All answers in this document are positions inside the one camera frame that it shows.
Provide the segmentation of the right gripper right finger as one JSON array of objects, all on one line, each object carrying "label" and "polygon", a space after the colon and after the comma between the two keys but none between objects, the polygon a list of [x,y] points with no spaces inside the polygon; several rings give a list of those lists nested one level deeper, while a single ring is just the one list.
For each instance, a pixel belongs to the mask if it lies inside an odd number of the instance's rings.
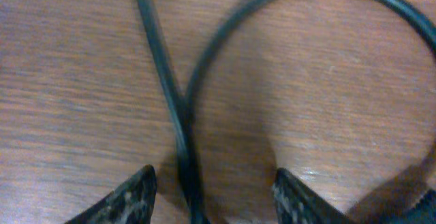
[{"label": "right gripper right finger", "polygon": [[279,224],[354,223],[285,168],[278,168],[272,185]]}]

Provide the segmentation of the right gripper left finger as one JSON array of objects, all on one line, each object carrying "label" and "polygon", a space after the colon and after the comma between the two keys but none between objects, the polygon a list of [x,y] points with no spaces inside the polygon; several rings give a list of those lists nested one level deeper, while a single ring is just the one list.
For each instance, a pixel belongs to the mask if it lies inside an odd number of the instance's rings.
[{"label": "right gripper left finger", "polygon": [[156,193],[155,170],[146,165],[67,224],[149,224]]}]

